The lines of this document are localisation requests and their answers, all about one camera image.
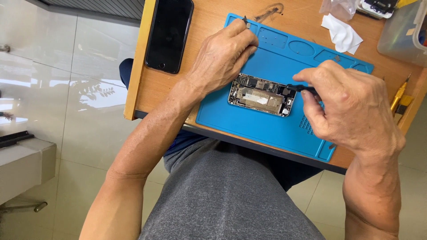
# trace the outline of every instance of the black stain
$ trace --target black stain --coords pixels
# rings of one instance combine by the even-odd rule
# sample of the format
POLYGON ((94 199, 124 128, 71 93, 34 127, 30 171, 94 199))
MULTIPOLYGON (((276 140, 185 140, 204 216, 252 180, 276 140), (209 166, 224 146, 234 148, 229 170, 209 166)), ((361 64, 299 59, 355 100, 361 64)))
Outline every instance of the black stain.
POLYGON ((263 10, 259 11, 262 14, 255 16, 254 20, 257 23, 262 23, 264 20, 266 20, 270 16, 273 18, 273 14, 275 13, 282 14, 283 9, 284 9, 284 6, 282 3, 274 3, 272 5, 267 6, 263 10))

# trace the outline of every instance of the tile floor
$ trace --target tile floor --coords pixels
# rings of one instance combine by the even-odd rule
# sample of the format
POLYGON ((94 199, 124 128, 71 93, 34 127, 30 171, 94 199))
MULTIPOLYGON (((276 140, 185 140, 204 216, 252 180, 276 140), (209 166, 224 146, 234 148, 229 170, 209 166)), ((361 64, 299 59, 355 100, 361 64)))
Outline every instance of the tile floor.
MULTIPOLYGON (((118 75, 120 61, 134 55, 138 28, 49 13, 24 0, 0 0, 0 22, 0 44, 12 46, 0 53, 0 109, 16 117, 0 119, 0 136, 28 129, 58 146, 56 177, 18 197, 49 205, 4 215, 0 240, 77 240, 106 170, 138 123, 122 118, 126 89, 118 75)), ((399 158, 403 240, 427 240, 425 119, 427 100, 399 158)), ((167 176, 160 161, 145 186, 143 223, 167 176)), ((343 179, 324 171, 289 191, 327 240, 344 239, 343 179)))

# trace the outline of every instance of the clear plastic box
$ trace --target clear plastic box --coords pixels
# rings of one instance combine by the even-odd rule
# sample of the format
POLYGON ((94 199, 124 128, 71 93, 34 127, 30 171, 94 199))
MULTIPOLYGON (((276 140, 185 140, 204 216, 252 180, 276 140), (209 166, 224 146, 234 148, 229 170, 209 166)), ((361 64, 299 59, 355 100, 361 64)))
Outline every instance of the clear plastic box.
POLYGON ((384 25, 378 52, 427 67, 427 47, 418 40, 426 12, 427 0, 418 0, 395 10, 384 25))

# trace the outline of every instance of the white tissue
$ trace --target white tissue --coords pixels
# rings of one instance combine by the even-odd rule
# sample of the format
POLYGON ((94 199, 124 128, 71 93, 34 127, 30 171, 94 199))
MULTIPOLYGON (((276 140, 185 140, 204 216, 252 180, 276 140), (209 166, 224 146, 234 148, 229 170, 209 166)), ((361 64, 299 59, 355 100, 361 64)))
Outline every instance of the white tissue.
POLYGON ((353 28, 329 14, 323 16, 322 27, 329 29, 330 38, 335 43, 335 50, 340 53, 349 52, 354 55, 363 39, 353 28))

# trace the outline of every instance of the phone screen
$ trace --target phone screen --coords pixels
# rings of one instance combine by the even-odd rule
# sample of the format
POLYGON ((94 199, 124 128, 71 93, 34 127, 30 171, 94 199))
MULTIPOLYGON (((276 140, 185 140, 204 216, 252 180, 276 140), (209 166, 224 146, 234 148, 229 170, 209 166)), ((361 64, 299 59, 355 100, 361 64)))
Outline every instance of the phone screen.
POLYGON ((145 63, 178 73, 194 4, 191 0, 158 0, 151 26, 145 63))

